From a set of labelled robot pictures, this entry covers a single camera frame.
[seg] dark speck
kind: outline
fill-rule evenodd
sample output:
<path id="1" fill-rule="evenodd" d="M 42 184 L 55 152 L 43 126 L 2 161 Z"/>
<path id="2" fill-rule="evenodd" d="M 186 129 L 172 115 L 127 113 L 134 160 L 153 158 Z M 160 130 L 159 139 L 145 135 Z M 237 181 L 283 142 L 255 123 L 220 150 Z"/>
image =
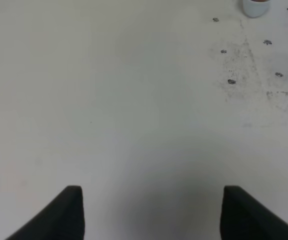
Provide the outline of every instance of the dark speck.
<path id="1" fill-rule="evenodd" d="M 266 45 L 272 45 L 272 42 L 270 40 L 265 40 L 263 43 Z"/>
<path id="2" fill-rule="evenodd" d="M 266 92 L 267 98 L 273 97 L 273 92 L 272 91 L 267 91 Z"/>
<path id="3" fill-rule="evenodd" d="M 283 75 L 282 73 L 280 73 L 280 72 L 276 72 L 275 75 L 278 76 L 278 77 L 280 77 L 280 78 L 284 76 L 284 75 Z"/>
<path id="4" fill-rule="evenodd" d="M 282 94 L 285 94 L 285 96 L 288 96 L 288 91 L 281 91 Z"/>
<path id="5" fill-rule="evenodd" d="M 228 82 L 228 84 L 236 84 L 236 81 L 232 80 L 232 79 L 227 80 L 227 82 Z"/>

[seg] small cup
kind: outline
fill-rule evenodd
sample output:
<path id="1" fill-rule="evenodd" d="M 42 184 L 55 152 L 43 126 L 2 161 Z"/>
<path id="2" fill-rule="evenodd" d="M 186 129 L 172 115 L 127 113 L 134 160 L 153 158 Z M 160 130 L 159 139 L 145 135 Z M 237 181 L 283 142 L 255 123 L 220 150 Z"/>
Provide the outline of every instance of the small cup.
<path id="1" fill-rule="evenodd" d="M 247 16 L 250 18 L 257 18 L 262 16 L 270 7 L 271 1 L 252 1 L 243 0 L 243 9 Z"/>

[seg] table surface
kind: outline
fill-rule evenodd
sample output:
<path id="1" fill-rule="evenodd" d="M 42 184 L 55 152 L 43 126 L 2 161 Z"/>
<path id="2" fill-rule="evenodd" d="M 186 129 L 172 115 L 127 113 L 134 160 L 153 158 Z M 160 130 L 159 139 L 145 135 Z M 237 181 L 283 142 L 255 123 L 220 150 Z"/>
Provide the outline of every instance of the table surface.
<path id="1" fill-rule="evenodd" d="M 287 8 L 0 0 L 0 240 L 67 185 L 85 239 L 218 240 L 224 185 L 288 222 Z"/>

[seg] small dark debris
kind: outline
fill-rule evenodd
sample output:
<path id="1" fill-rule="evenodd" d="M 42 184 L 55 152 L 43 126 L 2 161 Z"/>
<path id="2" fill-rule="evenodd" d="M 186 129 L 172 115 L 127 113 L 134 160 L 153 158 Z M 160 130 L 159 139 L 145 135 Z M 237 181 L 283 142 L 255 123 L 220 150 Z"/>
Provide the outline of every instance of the small dark debris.
<path id="1" fill-rule="evenodd" d="M 280 73 L 280 72 L 276 72 L 275 75 L 278 76 L 278 77 L 280 77 L 280 78 L 284 76 L 284 75 L 283 75 L 282 73 Z"/>
<path id="2" fill-rule="evenodd" d="M 270 40 L 265 40 L 263 43 L 266 45 L 272 45 L 272 42 Z"/>
<path id="3" fill-rule="evenodd" d="M 266 92 L 266 96 L 267 96 L 268 98 L 273 97 L 273 92 L 272 92 L 272 91 L 267 91 L 267 92 Z"/>
<path id="4" fill-rule="evenodd" d="M 228 82 L 228 84 L 236 84 L 236 81 L 232 80 L 232 79 L 227 80 L 227 82 Z"/>
<path id="5" fill-rule="evenodd" d="M 281 91 L 282 94 L 285 94 L 285 96 L 288 96 L 288 91 Z"/>

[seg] scattered crumb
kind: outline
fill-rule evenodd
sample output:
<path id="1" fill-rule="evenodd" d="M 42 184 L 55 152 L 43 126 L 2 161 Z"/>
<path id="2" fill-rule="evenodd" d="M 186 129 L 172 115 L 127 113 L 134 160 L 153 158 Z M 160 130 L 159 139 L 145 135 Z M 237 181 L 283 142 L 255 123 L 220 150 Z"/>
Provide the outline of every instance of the scattered crumb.
<path id="1" fill-rule="evenodd" d="M 288 96 L 288 91 L 281 91 L 282 94 L 285 94 L 285 96 Z"/>
<path id="2" fill-rule="evenodd" d="M 266 92 L 267 98 L 273 97 L 273 92 L 272 91 L 267 91 Z"/>
<path id="3" fill-rule="evenodd" d="M 278 76 L 278 77 L 280 77 L 280 78 L 284 76 L 284 75 L 283 75 L 282 73 L 280 73 L 280 72 L 276 72 L 275 75 Z"/>
<path id="4" fill-rule="evenodd" d="M 270 40 L 265 40 L 263 43 L 266 45 L 272 45 L 272 42 Z"/>
<path id="5" fill-rule="evenodd" d="M 236 81 L 232 80 L 232 79 L 227 80 L 227 82 L 228 82 L 228 84 L 236 84 Z"/>

